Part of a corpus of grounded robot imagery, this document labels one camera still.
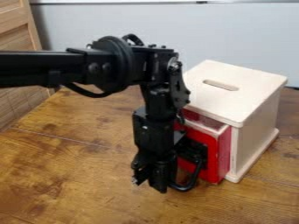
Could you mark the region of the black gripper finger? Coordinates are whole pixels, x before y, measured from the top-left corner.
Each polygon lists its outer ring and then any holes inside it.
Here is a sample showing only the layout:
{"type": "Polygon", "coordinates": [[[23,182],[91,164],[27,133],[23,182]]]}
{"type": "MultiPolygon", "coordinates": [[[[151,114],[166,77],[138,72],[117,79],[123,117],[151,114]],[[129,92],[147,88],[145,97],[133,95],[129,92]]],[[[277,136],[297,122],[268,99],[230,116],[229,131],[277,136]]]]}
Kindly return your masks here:
{"type": "Polygon", "coordinates": [[[146,166],[145,168],[138,168],[134,170],[133,183],[141,186],[150,178],[151,168],[146,166]]]}
{"type": "Polygon", "coordinates": [[[159,193],[167,193],[169,185],[175,182],[177,172],[178,162],[175,159],[154,163],[149,183],[159,193]]]}

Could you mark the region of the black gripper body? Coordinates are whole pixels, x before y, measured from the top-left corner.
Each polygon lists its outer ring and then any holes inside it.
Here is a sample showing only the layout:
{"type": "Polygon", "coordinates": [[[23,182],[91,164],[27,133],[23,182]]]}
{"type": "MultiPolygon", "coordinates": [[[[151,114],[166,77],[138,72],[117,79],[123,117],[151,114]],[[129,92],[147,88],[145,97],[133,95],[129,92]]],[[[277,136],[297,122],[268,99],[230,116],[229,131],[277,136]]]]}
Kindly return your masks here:
{"type": "Polygon", "coordinates": [[[138,153],[131,164],[135,175],[147,175],[157,165],[170,164],[174,148],[183,133],[175,130],[178,115],[151,117],[146,107],[133,115],[134,139],[138,153]]]}

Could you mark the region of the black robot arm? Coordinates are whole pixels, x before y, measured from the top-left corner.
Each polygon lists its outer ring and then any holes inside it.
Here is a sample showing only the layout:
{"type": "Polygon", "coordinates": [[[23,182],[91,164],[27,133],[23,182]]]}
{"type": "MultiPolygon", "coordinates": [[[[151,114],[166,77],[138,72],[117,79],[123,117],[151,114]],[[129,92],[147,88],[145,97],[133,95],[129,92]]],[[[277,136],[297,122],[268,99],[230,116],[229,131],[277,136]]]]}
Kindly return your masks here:
{"type": "Polygon", "coordinates": [[[177,183],[178,145],[185,132],[174,125],[183,122],[183,107],[191,91],[183,82],[179,53],[166,46],[146,45],[129,34],[106,36],[87,47],[63,52],[0,51],[0,88],[65,86],[81,95],[105,98],[139,86],[145,106],[134,112],[138,153],[133,161],[133,182],[147,182],[166,193],[169,188],[186,192],[195,179],[177,183]]]}

